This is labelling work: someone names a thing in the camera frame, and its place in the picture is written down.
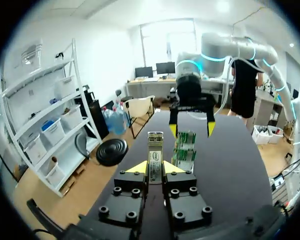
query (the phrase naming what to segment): desk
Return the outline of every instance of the desk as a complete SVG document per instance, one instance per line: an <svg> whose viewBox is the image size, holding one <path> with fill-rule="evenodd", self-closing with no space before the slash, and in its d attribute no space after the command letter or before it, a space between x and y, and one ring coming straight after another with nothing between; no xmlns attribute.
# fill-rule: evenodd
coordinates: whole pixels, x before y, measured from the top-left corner
<svg viewBox="0 0 300 240"><path fill-rule="evenodd" d="M159 78L158 81L147 81L147 78L143 78L130 81L125 87L127 95L134 98L154 95L156 98L167 99L167 96L170 95L170 89L177 88L177 83L175 78Z"/></svg>
<svg viewBox="0 0 300 240"><path fill-rule="evenodd" d="M283 129L287 121L283 104L278 100L275 101L273 96L260 89L255 92L255 96L253 116L246 123L249 131L253 132L254 125L267 126L269 124ZM273 111L278 113L276 121L270 121Z"/></svg>
<svg viewBox="0 0 300 240"><path fill-rule="evenodd" d="M233 87L233 82L229 83L229 89ZM128 82L126 85L128 96L134 98L145 98L154 95L157 98L167 98L171 88L176 88L177 83L175 78L162 79L158 81L147 81L147 78L136 79ZM226 93L226 80L223 78L210 78L201 81L201 89L203 93L212 94L216 101L220 102L228 95L228 103L230 103L229 93Z"/></svg>
<svg viewBox="0 0 300 240"><path fill-rule="evenodd" d="M169 128L169 111L156 112L129 149L115 174L148 159L148 132L163 132L163 159L171 161L175 138ZM213 208L212 225L243 220L266 204L272 204L272 192L259 150L242 120L218 114L213 134L207 138L207 122L185 112L178 114L180 131L196 132L194 174L202 198ZM102 206L114 188L113 177L107 183L87 216L98 218ZM150 185L142 218L140 239L170 239L168 214L161 185Z"/></svg>

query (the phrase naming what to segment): computer monitor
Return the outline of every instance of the computer monitor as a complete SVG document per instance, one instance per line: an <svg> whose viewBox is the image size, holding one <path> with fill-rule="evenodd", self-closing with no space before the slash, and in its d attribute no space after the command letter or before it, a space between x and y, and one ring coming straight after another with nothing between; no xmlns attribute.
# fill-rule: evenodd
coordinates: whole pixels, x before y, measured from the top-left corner
<svg viewBox="0 0 300 240"><path fill-rule="evenodd" d="M287 82L286 85L288 86L289 92L291 92L291 84Z"/></svg>
<svg viewBox="0 0 300 240"><path fill-rule="evenodd" d="M137 67L135 69L135 77L149 77L153 78L154 77L154 72L152 70L152 66L148 67Z"/></svg>
<svg viewBox="0 0 300 240"><path fill-rule="evenodd" d="M296 99L298 96L299 96L299 92L293 89L293 95L292 95L293 99Z"/></svg>
<svg viewBox="0 0 300 240"><path fill-rule="evenodd" d="M157 74L175 74L175 63L173 61L170 62L162 62L156 63L156 73Z"/></svg>

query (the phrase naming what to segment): yellow triangle marker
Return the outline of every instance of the yellow triangle marker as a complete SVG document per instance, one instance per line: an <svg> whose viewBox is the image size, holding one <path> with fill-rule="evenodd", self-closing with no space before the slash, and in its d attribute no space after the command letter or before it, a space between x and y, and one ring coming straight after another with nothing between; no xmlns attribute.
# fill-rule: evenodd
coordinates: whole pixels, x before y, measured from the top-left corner
<svg viewBox="0 0 300 240"><path fill-rule="evenodd" d="M186 171L176 167L175 165L172 165L170 162L163 161L164 164L164 172L165 174L170 174L172 172L176 173L185 173Z"/></svg>
<svg viewBox="0 0 300 240"><path fill-rule="evenodd" d="M169 127L171 129L173 136L176 138L177 124L170 124Z"/></svg>
<svg viewBox="0 0 300 240"><path fill-rule="evenodd" d="M208 134L209 134L208 137L210 137L212 135L215 125L216 125L215 121L208 122Z"/></svg>
<svg viewBox="0 0 300 240"><path fill-rule="evenodd" d="M143 161L142 163L138 164L137 166L134 166L127 170L127 173L134 173L134 172L139 172L142 174L146 174L146 167L147 167L147 162L148 161Z"/></svg>

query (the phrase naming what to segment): black clothing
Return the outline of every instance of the black clothing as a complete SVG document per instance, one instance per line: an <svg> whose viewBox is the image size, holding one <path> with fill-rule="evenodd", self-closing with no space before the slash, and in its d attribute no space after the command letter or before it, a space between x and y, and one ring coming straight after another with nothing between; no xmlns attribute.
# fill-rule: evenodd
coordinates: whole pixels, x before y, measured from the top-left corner
<svg viewBox="0 0 300 240"><path fill-rule="evenodd" d="M257 67L254 60L247 60ZM256 77L262 73L241 60L236 60L231 67L235 69L235 82L232 89L231 110L245 119L254 115L256 100Z"/></svg>

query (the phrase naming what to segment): water bottle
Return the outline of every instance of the water bottle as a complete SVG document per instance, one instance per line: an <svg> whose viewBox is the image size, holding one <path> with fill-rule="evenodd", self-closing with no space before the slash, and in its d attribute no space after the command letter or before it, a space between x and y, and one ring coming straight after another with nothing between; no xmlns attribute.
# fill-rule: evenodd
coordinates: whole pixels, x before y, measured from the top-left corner
<svg viewBox="0 0 300 240"><path fill-rule="evenodd" d="M123 112L125 125L126 125L127 127L129 127L129 126L130 126L129 115L128 115L128 113L126 113L126 111L124 110L124 102L123 102L123 101L120 102L120 109L121 109L121 111Z"/></svg>
<svg viewBox="0 0 300 240"><path fill-rule="evenodd" d="M124 114L116 107L113 107L113 114L110 116L112 125L112 132L116 135L122 135L126 132L126 124L124 121Z"/></svg>
<svg viewBox="0 0 300 240"><path fill-rule="evenodd" d="M107 109L105 106L103 107L103 110L102 110L102 115L104 117L104 120L105 120L105 124L106 124L106 127L108 128L109 132L112 132L112 123L111 123L111 116L114 112L110 109Z"/></svg>

